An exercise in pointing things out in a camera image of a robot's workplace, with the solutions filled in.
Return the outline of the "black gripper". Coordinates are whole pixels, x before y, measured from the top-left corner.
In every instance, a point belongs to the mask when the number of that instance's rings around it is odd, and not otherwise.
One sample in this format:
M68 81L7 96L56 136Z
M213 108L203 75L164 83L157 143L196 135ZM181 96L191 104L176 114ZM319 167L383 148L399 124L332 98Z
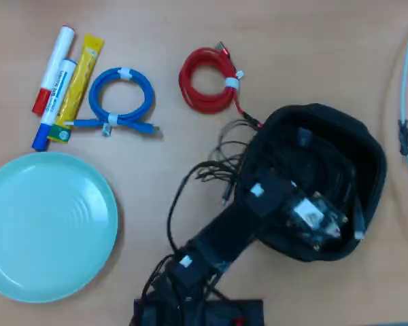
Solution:
M269 216L275 221L287 221L291 216L293 207L298 202L299 188L294 182L279 182L269 191Z

